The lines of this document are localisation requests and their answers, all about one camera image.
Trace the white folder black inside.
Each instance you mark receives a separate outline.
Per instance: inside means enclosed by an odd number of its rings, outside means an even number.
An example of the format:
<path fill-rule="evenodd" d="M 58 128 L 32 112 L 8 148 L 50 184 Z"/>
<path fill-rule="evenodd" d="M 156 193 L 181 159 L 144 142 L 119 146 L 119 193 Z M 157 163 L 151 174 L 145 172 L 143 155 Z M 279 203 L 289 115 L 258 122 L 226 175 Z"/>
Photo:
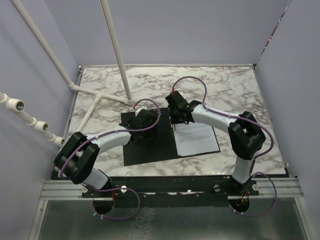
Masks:
<path fill-rule="evenodd" d="M 161 108 L 161 116 L 156 127 L 157 135 L 152 140 L 131 140 L 123 147 L 124 165 L 138 165 L 178 159 L 176 142 L 172 136 L 171 122 L 168 108 Z M 204 154 L 191 155 L 187 157 L 200 156 Z"/>

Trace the white paper sheets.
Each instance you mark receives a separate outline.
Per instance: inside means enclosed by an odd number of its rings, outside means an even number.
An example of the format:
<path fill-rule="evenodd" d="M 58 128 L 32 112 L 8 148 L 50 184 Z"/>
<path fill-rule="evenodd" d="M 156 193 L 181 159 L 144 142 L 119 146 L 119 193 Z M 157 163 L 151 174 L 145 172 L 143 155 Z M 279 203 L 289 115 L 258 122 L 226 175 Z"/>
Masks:
<path fill-rule="evenodd" d="M 220 152 L 214 129 L 209 125 L 175 124 L 173 133 L 177 154 L 181 157 Z"/>

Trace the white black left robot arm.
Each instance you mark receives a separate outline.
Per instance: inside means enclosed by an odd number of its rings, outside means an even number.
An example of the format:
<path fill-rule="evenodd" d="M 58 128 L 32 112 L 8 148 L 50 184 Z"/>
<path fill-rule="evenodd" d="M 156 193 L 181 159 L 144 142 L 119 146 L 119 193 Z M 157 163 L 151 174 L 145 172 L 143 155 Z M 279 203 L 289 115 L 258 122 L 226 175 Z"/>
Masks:
<path fill-rule="evenodd" d="M 88 136 L 78 131 L 64 144 L 54 159 L 54 165 L 61 176 L 66 176 L 75 185 L 89 185 L 97 196 L 106 197 L 111 190 L 111 179 L 94 168 L 98 155 L 125 146 L 135 137 L 149 132 L 159 122 L 160 116 L 160 110 L 152 112 L 141 108 L 132 119 L 112 130 Z"/>

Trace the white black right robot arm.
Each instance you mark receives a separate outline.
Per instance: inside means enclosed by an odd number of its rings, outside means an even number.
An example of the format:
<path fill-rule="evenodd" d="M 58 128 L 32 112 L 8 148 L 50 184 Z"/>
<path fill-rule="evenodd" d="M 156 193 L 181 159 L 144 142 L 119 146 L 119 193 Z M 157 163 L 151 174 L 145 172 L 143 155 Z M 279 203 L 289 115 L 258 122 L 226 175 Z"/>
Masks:
<path fill-rule="evenodd" d="M 266 140 L 253 114 L 244 111 L 242 114 L 232 115 L 220 110 L 209 110 L 200 101 L 187 102 L 178 91 L 170 93 L 165 100 L 172 124 L 205 124 L 229 135 L 232 150 L 236 155 L 232 173 L 234 180 L 230 182 L 229 189 L 236 196 L 246 192 L 254 157 Z"/>

